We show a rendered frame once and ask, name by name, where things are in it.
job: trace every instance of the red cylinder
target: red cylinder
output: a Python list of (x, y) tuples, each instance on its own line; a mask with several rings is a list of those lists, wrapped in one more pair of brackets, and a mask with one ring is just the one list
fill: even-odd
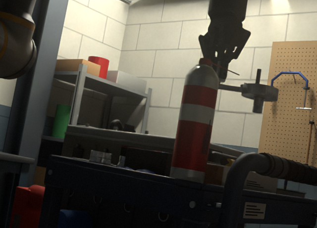
[(203, 183), (219, 78), (201, 58), (186, 76), (170, 176)]
[(101, 77), (103, 79), (107, 78), (108, 67), (109, 67), (109, 60), (108, 59), (98, 57), (98, 56), (90, 56), (90, 57), (88, 57), (88, 61), (100, 65), (99, 77)]

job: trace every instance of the red and white bottle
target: red and white bottle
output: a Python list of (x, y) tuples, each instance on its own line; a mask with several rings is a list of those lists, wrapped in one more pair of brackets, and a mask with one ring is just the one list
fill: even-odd
[(204, 183), (219, 78), (201, 58), (186, 76), (170, 177)]

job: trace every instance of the thin red straw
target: thin red straw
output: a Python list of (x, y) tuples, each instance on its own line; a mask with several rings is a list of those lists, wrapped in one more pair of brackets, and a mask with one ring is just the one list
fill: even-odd
[(227, 70), (227, 71), (230, 71), (230, 70), (228, 70), (228, 69), (226, 69), (226, 68), (224, 68), (224, 67), (222, 67), (222, 66), (218, 66), (217, 64), (212, 63), (212, 65), (215, 65), (215, 66), (217, 66), (217, 67), (220, 67), (220, 68), (222, 68), (222, 69), (225, 69), (225, 70)]

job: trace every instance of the bottle cap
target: bottle cap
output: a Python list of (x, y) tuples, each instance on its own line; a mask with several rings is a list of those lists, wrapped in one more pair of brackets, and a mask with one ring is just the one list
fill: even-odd
[(210, 66), (211, 65), (211, 60), (208, 59), (208, 58), (200, 58), (199, 64), (205, 64), (205, 65)]

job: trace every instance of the white brick wall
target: white brick wall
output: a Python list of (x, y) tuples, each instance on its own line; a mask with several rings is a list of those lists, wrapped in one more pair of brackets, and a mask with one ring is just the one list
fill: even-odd
[[(266, 84), (272, 42), (317, 40), (317, 0), (249, 0), (243, 23), (251, 37), (229, 69), (226, 84), (253, 83), (258, 68)], [(174, 137), (184, 78), (200, 58), (198, 36), (210, 23), (209, 0), (133, 0), (119, 69), (153, 87), (147, 130)], [(239, 93), (219, 91), (211, 141), (258, 147), (262, 114)]]

